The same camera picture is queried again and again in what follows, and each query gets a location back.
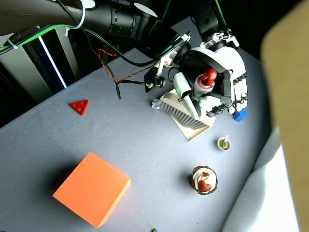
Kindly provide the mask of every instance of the orange cube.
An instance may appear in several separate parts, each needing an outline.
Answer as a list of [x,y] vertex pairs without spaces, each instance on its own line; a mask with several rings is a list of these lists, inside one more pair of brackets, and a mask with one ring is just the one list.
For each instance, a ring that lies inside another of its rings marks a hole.
[[99,228],[107,221],[130,184],[128,176],[89,152],[53,197]]

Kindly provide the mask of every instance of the red triangle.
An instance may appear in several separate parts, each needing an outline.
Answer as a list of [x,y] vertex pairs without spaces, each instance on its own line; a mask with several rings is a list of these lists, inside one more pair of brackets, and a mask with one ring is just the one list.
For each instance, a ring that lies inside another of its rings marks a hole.
[[80,115],[84,115],[87,106],[88,106],[89,101],[88,100],[82,100],[82,101],[77,101],[77,102],[72,102],[70,103],[70,107],[72,107],[77,113]]

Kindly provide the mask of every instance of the white zip tie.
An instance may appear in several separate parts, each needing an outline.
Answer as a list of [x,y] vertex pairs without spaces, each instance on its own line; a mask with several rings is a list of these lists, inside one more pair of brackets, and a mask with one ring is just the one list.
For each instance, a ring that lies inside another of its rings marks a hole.
[[69,32],[70,29],[73,29],[73,30],[78,29],[78,28],[80,28],[80,27],[83,25],[83,23],[84,23],[85,16],[86,16],[86,6],[85,6],[85,3],[84,3],[84,0],[80,0],[80,1],[81,1],[81,3],[82,3],[82,7],[83,7],[82,19],[81,19],[80,23],[79,23],[76,27],[74,27],[74,28],[66,27],[66,33],[65,33],[66,37],[68,36],[68,32]]
[[16,45],[14,45],[14,44],[10,41],[10,39],[8,39],[8,42],[10,43],[10,45],[12,45],[12,47],[13,47],[14,49],[18,49],[18,47],[17,47]]

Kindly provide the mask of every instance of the gray table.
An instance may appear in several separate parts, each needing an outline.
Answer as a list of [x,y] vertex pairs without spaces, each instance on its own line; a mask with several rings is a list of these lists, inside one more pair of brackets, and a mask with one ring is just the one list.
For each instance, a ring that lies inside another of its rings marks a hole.
[[[191,30],[189,19],[178,32]],[[271,130],[266,83],[258,60],[240,50],[248,71],[247,111],[237,123],[228,112],[188,142],[173,120],[150,107],[172,88],[150,94],[123,84],[118,100],[112,79],[99,69],[0,129],[0,231],[8,232],[217,232],[240,193]],[[136,49],[136,61],[147,58]],[[138,70],[117,59],[114,74]],[[134,79],[142,79],[143,74]],[[80,116],[68,103],[89,100]],[[229,135],[232,149],[220,152],[218,137]],[[96,230],[52,197],[83,157],[92,151],[131,177],[132,185],[108,222]],[[218,175],[218,189],[198,195],[188,176],[199,165]]]

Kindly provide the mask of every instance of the blue cube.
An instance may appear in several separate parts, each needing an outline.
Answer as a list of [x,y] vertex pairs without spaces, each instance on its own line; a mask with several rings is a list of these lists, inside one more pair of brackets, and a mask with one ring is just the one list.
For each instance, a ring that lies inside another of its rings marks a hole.
[[247,111],[242,109],[239,112],[233,114],[233,118],[235,121],[240,122],[248,115]]

